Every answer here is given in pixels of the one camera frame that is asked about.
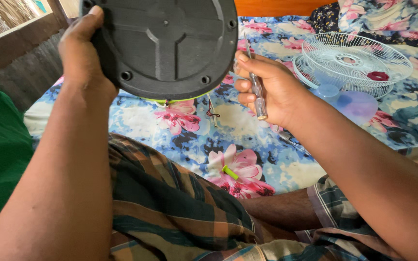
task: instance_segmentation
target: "floral bedsheet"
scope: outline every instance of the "floral bedsheet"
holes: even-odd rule
[[[246,32],[256,53],[279,60],[292,70],[291,59],[300,55],[302,42],[314,33],[305,20],[307,17],[300,16],[240,17],[240,36]],[[244,48],[244,39],[238,46]],[[380,101],[375,117],[362,128],[398,150],[418,147],[418,140],[391,116],[399,108],[418,105],[418,48],[394,47],[409,57],[414,73],[395,85]],[[267,196],[314,184],[325,174],[322,167],[304,151],[279,139],[277,132],[282,128],[258,121],[239,104],[235,80],[236,76],[229,74],[208,96],[168,108],[120,91],[110,108],[109,130],[156,148],[236,197]],[[62,81],[25,113],[25,124],[35,140],[43,134]],[[216,123],[207,115],[210,102],[220,115]],[[235,176],[222,171],[226,165]]]

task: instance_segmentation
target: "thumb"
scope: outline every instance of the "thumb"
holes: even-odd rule
[[[90,12],[78,21],[69,34],[84,41],[90,41],[94,32],[103,25],[103,22],[103,9],[99,6],[93,6]]]
[[[243,52],[236,53],[238,66],[247,72],[256,74],[263,79],[269,79],[283,73],[282,69],[272,63],[268,63],[258,59],[250,59]]]

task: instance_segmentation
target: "person's left hand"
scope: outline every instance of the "person's left hand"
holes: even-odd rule
[[[66,84],[105,96],[111,103],[119,90],[104,76],[96,49],[90,42],[103,21],[103,10],[94,6],[89,14],[75,21],[66,30],[59,43],[59,53]]]

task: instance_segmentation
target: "plaid cloth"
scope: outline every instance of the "plaid cloth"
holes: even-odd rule
[[[110,260],[398,260],[327,177],[307,189],[324,228],[303,242],[265,241],[264,228],[226,191],[122,135],[109,135]]]

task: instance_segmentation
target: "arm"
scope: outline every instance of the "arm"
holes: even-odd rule
[[[108,110],[116,88],[89,42],[92,9],[60,43],[65,83],[19,184],[0,213],[0,260],[106,260],[112,229]]]
[[[263,78],[268,121],[307,148],[382,239],[404,258],[418,260],[418,164],[305,91],[280,63],[236,56],[238,74],[252,71]],[[239,80],[235,87],[240,102],[253,110],[250,82]]]

